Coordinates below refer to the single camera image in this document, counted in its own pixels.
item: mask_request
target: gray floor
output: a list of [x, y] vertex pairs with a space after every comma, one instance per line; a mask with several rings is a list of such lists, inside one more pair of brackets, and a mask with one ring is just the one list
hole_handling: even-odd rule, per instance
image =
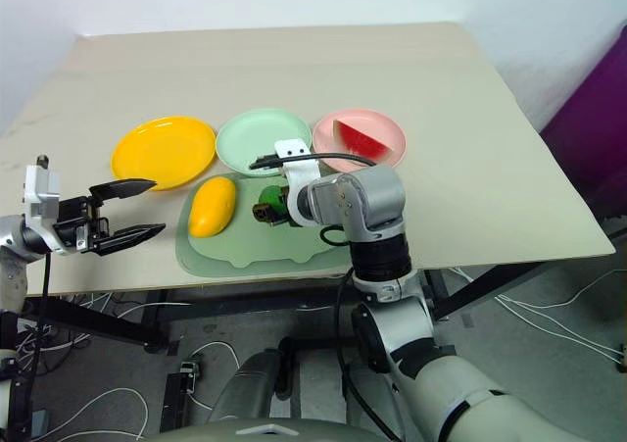
[[[625, 269], [624, 248], [611, 257], [558, 264], [508, 295], [535, 304], [561, 301], [604, 271], [618, 268]], [[468, 272], [476, 275], [480, 270]], [[463, 285], [456, 275], [445, 272], [445, 277], [451, 290]], [[551, 310], [552, 315], [591, 339], [617, 346], [625, 341], [625, 283], [624, 273], [614, 274], [573, 305]], [[179, 296], [184, 297], [185, 293], [188, 292], [179, 292]], [[142, 296], [135, 294], [132, 298]], [[535, 321], [548, 325], [539, 319]], [[155, 434], [159, 430], [166, 375], [177, 369], [180, 356], [211, 340], [224, 340], [233, 345], [241, 360], [245, 360], [263, 348], [275, 346], [285, 335], [329, 336], [330, 331], [330, 310], [179, 321], [170, 330], [170, 338], [180, 338], [179, 357], [149, 355], [132, 345], [93, 338], [87, 349], [72, 352], [59, 370], [38, 379], [34, 406], [49, 410], [51, 425], [56, 426], [103, 391], [130, 387], [141, 392], [148, 401], [150, 419], [145, 433]], [[614, 364], [605, 358], [532, 329], [495, 301], [438, 323], [437, 334], [440, 343], [455, 344], [459, 355], [554, 423], [595, 441], [624, 440], [627, 433], [625, 375], [617, 372]], [[302, 417], [343, 421], [345, 406], [333, 353], [303, 353], [300, 361]], [[208, 404], [214, 402], [234, 371], [227, 351], [218, 347], [207, 350], [198, 398]], [[288, 416], [289, 413], [289, 402], [273, 404], [273, 415]], [[194, 407], [191, 422], [202, 423], [207, 415], [206, 410]], [[136, 432], [142, 418], [143, 410], [136, 399], [128, 394], [114, 394], [46, 440], [95, 428]], [[99, 435], [92, 436], [91, 440], [132, 439]]]

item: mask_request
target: white wall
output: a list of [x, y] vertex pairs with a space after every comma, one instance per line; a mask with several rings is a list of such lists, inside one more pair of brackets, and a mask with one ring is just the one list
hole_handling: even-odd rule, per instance
[[627, 19], [627, 0], [0, 0], [0, 131], [75, 34], [463, 23], [541, 129]]

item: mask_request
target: purple object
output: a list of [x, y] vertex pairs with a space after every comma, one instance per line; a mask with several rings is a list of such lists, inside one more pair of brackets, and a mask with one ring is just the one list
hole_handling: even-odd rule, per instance
[[627, 215], [627, 26], [541, 135], [598, 219]]

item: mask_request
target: pink plate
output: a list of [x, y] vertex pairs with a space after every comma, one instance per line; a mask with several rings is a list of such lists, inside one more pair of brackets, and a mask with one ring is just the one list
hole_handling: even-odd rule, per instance
[[[407, 149], [403, 130], [390, 118], [369, 109], [345, 109], [325, 116], [313, 129], [313, 149], [316, 153], [346, 153], [341, 141], [333, 136], [333, 121], [340, 121], [387, 146], [391, 152], [382, 162], [392, 167], [401, 162]], [[339, 172], [360, 170], [363, 165], [348, 160], [323, 160]]]

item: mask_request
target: green tray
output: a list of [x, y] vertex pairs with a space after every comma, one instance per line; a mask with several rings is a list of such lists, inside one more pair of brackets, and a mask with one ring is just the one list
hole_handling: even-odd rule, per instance
[[[235, 182], [245, 178], [242, 174], [235, 172], [224, 174], [224, 176], [231, 178]], [[280, 259], [273, 261], [256, 261], [245, 268], [236, 268], [229, 261], [212, 259], [200, 254], [192, 247], [189, 241], [187, 223], [194, 195], [196, 195], [196, 191], [205, 181], [206, 179], [201, 180], [194, 189], [192, 189], [185, 200], [176, 228], [176, 258], [180, 266], [187, 272], [201, 277], [235, 277], [305, 270], [327, 270], [347, 266], [350, 263], [350, 254], [346, 247], [332, 248], [328, 251], [321, 252], [302, 264], [296, 263], [290, 259]]]

